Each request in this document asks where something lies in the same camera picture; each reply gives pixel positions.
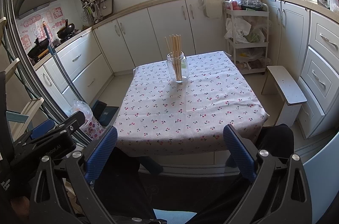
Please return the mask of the floral plastic bag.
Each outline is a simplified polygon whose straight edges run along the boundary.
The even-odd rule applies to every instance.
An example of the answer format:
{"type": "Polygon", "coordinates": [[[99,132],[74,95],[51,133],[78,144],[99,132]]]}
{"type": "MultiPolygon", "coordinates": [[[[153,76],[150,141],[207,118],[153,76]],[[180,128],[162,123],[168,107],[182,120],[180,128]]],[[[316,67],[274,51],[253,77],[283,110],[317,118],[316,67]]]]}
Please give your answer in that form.
{"type": "Polygon", "coordinates": [[[94,117],[94,114],[89,105],[83,101],[74,101],[71,112],[81,111],[85,115],[85,123],[80,129],[91,139],[98,140],[104,134],[105,129],[94,117]]]}

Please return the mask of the dark blue dustpan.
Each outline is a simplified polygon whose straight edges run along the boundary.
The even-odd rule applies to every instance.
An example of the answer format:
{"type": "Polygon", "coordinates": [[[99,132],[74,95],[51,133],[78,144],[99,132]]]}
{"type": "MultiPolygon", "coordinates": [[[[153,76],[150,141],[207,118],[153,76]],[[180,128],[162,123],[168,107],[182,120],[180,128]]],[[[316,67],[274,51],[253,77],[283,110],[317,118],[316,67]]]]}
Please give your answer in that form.
{"type": "Polygon", "coordinates": [[[112,118],[117,113],[119,107],[108,106],[106,103],[97,100],[95,101],[91,109],[94,117],[99,121],[99,123],[103,127],[106,127],[110,124],[112,118]]]}

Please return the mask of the cherry print tablecloth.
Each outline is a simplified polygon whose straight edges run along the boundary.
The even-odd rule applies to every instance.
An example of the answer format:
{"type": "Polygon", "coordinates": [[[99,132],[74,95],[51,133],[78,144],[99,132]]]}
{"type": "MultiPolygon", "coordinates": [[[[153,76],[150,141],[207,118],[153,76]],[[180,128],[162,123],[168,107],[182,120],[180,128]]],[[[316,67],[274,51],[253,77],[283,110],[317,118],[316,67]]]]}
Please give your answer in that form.
{"type": "Polygon", "coordinates": [[[244,138],[258,137],[268,114],[226,53],[189,56],[187,64],[189,77],[181,83],[165,61],[135,69],[114,123],[119,149],[129,156],[221,151],[226,125],[244,138]]]}

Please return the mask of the black frying pan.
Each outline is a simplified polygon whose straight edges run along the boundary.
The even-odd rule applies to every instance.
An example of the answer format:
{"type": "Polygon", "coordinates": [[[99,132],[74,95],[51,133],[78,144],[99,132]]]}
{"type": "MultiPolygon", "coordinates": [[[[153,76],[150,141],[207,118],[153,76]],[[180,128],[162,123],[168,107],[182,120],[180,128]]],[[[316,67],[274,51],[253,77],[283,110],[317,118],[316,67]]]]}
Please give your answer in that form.
{"type": "Polygon", "coordinates": [[[45,38],[42,41],[39,41],[39,38],[36,38],[34,41],[35,46],[32,47],[28,52],[28,57],[30,59],[38,59],[39,55],[47,50],[49,45],[49,39],[45,38]]]}

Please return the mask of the white small stool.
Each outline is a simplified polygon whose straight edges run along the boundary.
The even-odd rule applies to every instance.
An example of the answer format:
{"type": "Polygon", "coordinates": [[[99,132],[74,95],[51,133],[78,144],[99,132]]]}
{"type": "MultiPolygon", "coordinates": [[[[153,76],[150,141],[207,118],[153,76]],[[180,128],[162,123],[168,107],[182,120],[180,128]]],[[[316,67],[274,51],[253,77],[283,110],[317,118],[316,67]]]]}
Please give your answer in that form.
{"type": "Polygon", "coordinates": [[[291,127],[301,106],[307,102],[307,98],[284,66],[266,66],[266,71],[267,75],[261,94],[278,93],[283,100],[283,105],[274,124],[285,124],[291,127]]]}

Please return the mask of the black wok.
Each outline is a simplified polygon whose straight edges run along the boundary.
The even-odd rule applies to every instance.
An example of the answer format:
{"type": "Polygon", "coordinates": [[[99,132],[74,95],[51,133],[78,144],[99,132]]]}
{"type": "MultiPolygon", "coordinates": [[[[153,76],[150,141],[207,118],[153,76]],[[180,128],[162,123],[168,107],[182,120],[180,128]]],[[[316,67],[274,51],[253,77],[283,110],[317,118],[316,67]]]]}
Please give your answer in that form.
{"type": "Polygon", "coordinates": [[[68,35],[72,34],[72,32],[75,30],[75,25],[73,23],[69,23],[68,19],[65,20],[65,26],[62,27],[58,32],[57,36],[59,39],[64,39],[68,35]]]}

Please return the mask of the clear glass jar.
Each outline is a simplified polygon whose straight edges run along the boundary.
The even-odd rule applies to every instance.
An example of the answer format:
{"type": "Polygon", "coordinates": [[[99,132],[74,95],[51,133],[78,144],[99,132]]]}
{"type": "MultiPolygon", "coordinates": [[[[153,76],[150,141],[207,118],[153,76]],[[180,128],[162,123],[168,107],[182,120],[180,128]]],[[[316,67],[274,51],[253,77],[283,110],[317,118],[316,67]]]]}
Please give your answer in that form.
{"type": "Polygon", "coordinates": [[[189,64],[183,52],[178,57],[171,53],[167,55],[167,66],[170,77],[177,83],[182,83],[189,78],[189,64]]]}

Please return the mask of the white rolling storage cart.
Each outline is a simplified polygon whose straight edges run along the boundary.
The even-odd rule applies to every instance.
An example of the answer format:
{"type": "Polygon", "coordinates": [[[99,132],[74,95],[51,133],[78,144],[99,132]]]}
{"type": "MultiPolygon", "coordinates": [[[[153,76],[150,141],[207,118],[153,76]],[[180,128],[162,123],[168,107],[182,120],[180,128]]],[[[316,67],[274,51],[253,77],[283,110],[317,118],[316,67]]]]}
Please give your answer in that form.
{"type": "Polygon", "coordinates": [[[226,52],[241,74],[264,73],[269,63],[269,11],[264,3],[258,9],[243,10],[224,2],[226,52]]]}

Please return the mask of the hanging white trash bin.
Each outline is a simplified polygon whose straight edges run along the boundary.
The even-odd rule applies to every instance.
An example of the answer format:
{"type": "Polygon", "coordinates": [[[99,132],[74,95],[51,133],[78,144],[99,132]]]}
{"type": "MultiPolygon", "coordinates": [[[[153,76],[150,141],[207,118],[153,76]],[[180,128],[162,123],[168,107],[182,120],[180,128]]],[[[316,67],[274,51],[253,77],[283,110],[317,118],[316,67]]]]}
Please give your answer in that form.
{"type": "Polygon", "coordinates": [[[205,15],[212,19],[221,18],[223,2],[224,0],[202,0],[205,15]]]}

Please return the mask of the wall utensil rack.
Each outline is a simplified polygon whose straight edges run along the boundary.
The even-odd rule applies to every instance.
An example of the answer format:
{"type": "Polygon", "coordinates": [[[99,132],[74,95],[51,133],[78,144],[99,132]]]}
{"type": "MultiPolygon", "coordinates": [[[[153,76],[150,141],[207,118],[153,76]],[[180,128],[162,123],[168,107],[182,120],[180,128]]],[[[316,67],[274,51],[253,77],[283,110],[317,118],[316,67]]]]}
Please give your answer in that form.
{"type": "Polygon", "coordinates": [[[93,26],[114,12],[114,0],[79,0],[82,13],[81,20],[93,26]]]}

